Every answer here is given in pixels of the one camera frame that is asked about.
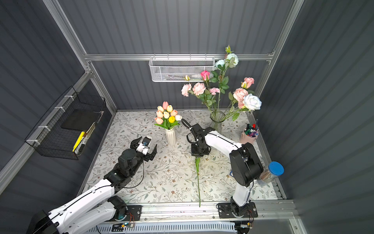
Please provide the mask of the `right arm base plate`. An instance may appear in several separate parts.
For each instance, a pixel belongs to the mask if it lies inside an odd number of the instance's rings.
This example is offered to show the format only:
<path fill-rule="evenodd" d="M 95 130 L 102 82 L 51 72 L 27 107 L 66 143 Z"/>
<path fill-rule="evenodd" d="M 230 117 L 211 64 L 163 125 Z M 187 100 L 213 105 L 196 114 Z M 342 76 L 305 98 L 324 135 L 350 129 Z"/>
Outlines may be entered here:
<path fill-rule="evenodd" d="M 216 209 L 220 218 L 257 218 L 258 212 L 254 202 L 239 207 L 236 203 L 218 203 Z"/>

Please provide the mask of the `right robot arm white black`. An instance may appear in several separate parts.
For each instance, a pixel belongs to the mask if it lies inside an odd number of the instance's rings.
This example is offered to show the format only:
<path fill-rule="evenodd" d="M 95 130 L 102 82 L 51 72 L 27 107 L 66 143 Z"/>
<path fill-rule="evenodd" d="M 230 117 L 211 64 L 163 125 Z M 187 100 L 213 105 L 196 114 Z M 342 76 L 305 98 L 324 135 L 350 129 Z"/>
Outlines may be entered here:
<path fill-rule="evenodd" d="M 199 175 L 199 164 L 203 156 L 209 155 L 214 148 L 227 156 L 231 164 L 232 176 L 236 181 L 234 194 L 230 198 L 231 212 L 235 217 L 242 217 L 250 211 L 250 192 L 254 181 L 259 179 L 264 167 L 251 143 L 240 144 L 219 134 L 212 127 L 206 129 L 199 124 L 184 123 L 190 130 L 194 141 L 190 141 L 191 155 L 195 157 L 195 167 Z"/>

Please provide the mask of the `white ribbed ceramic vase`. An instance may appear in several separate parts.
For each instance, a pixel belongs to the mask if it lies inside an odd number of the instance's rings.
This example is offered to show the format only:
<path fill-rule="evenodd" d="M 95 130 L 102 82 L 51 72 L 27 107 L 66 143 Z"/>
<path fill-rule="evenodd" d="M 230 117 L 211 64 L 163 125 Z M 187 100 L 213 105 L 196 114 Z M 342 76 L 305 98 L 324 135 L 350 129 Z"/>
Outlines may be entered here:
<path fill-rule="evenodd" d="M 176 145 L 176 134 L 174 129 L 166 129 L 166 138 L 170 147 Z"/>

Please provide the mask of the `dark pink tulip stem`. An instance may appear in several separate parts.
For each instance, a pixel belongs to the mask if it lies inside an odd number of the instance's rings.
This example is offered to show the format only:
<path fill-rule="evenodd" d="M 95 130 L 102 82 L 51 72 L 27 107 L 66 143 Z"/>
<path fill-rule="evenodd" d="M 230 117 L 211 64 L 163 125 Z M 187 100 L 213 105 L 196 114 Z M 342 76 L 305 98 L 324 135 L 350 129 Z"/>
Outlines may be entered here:
<path fill-rule="evenodd" d="M 200 180 L 199 180 L 199 166 L 200 166 L 200 157 L 195 158 L 195 168 L 197 172 L 197 186 L 198 186 L 198 200 L 199 200 L 199 207 L 201 206 L 201 194 L 200 194 Z"/>

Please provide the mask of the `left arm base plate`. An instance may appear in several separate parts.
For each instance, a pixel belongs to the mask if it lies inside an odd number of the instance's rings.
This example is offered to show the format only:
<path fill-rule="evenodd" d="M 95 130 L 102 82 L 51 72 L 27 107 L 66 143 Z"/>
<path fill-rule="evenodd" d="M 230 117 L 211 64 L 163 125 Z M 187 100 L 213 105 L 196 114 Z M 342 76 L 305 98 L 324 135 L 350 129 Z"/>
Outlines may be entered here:
<path fill-rule="evenodd" d="M 115 218 L 115 221 L 127 222 L 130 221 L 139 221 L 142 214 L 141 205 L 130 205 L 126 207 L 126 211 L 120 212 L 118 217 Z"/>

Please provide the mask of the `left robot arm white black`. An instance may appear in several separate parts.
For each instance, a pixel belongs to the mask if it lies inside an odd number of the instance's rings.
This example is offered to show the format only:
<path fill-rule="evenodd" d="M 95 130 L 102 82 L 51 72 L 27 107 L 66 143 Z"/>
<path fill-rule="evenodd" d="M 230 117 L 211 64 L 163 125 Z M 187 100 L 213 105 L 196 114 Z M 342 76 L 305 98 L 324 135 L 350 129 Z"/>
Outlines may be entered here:
<path fill-rule="evenodd" d="M 130 214 L 126 203 L 116 194 L 127 189 L 144 162 L 153 160 L 157 149 L 149 152 L 151 138 L 139 137 L 122 152 L 118 163 L 92 188 L 49 212 L 31 218 L 28 234 L 82 234 L 104 221 L 123 221 Z"/>

